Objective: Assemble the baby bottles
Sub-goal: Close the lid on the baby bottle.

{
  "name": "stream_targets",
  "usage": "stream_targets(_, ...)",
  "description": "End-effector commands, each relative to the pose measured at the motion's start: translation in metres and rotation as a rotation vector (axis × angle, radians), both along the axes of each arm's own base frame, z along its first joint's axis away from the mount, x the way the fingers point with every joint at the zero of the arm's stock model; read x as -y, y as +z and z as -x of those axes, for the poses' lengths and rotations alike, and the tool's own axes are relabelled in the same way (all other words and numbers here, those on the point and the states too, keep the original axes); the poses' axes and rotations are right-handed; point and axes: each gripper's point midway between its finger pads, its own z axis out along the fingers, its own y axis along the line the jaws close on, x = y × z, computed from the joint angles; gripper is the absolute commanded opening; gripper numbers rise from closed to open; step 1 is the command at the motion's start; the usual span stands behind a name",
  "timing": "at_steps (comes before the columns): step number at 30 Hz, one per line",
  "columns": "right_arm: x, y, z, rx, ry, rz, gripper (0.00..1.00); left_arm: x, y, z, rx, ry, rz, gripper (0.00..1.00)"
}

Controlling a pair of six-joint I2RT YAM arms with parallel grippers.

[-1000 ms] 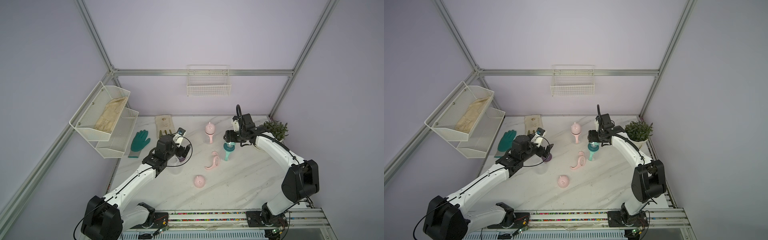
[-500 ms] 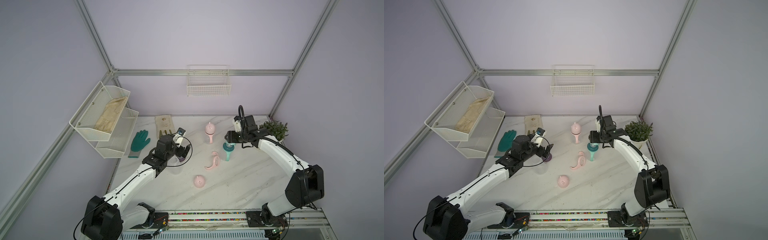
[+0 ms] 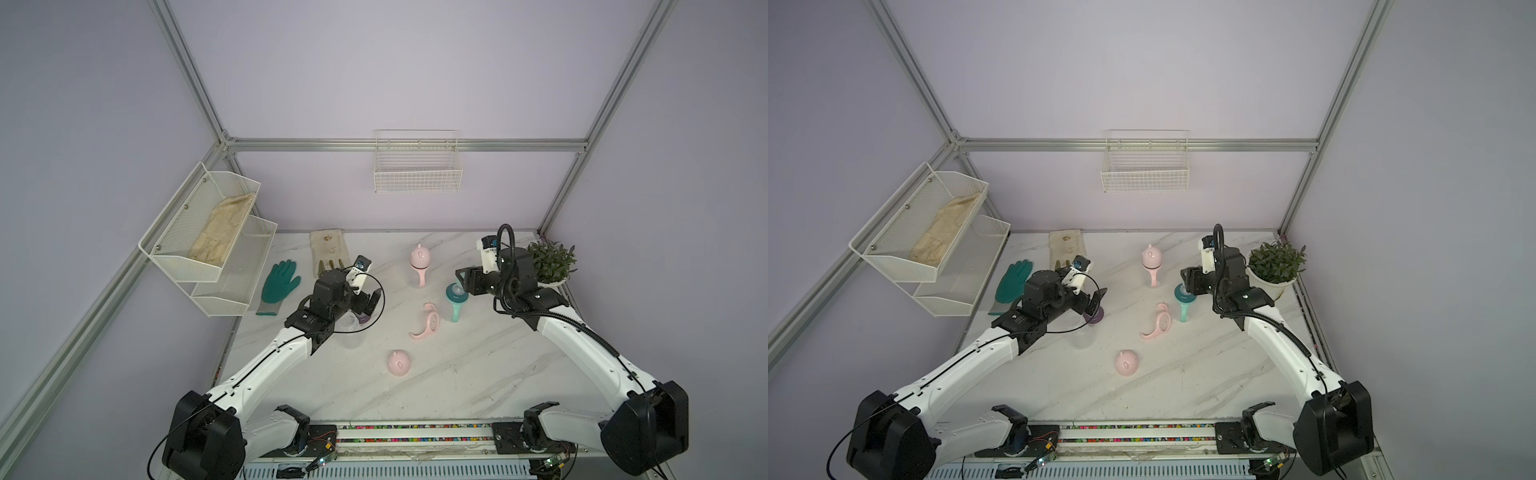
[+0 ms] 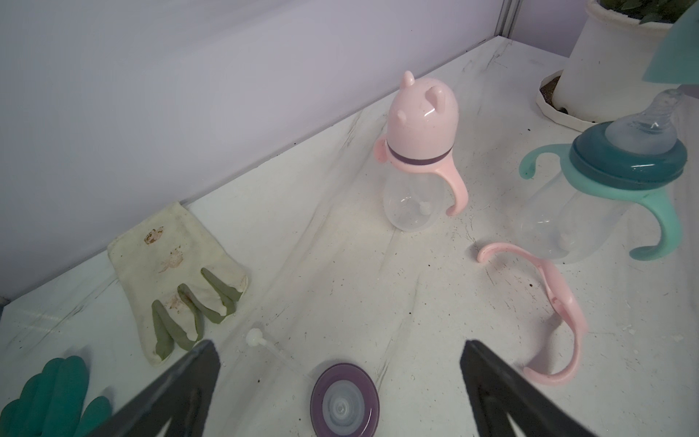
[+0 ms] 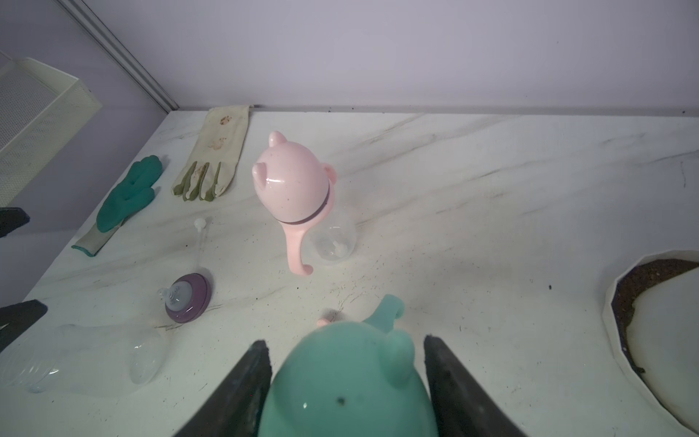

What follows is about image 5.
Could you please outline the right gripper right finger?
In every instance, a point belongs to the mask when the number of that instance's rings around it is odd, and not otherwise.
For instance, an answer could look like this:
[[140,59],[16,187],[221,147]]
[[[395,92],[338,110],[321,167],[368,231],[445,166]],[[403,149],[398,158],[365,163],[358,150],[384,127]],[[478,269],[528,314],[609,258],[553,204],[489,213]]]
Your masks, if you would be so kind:
[[428,335],[423,347],[440,437],[525,437],[441,338]]

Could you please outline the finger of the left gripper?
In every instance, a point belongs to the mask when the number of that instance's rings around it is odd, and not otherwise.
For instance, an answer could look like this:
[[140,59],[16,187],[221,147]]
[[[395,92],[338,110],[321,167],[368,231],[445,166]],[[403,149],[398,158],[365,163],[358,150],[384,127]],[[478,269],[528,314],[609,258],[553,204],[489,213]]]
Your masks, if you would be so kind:
[[0,309],[0,351],[17,340],[48,311],[39,300],[19,302]]
[[31,218],[21,208],[3,207],[0,209],[0,238],[29,224]]

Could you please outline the mint green bottle cap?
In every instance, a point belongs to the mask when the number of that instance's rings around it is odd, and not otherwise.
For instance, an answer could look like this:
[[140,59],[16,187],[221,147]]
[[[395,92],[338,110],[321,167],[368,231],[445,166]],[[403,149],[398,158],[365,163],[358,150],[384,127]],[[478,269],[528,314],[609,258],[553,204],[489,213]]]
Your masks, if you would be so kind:
[[273,379],[261,436],[435,436],[431,399],[401,330],[336,322],[307,335]]

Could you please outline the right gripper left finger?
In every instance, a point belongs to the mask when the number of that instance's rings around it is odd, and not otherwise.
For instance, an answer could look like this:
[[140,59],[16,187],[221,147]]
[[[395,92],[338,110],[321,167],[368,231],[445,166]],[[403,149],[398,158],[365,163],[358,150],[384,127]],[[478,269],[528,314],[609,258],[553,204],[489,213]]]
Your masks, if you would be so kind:
[[272,367],[263,340],[253,342],[178,436],[256,436]]

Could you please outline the pink bottle cap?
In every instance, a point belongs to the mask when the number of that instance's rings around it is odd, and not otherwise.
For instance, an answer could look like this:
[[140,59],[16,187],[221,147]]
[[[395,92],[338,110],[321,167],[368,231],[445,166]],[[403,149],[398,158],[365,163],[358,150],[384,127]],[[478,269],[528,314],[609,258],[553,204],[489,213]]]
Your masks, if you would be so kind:
[[253,165],[252,178],[258,198],[282,223],[312,220],[335,198],[337,173],[333,167],[278,131],[269,135],[269,147]]

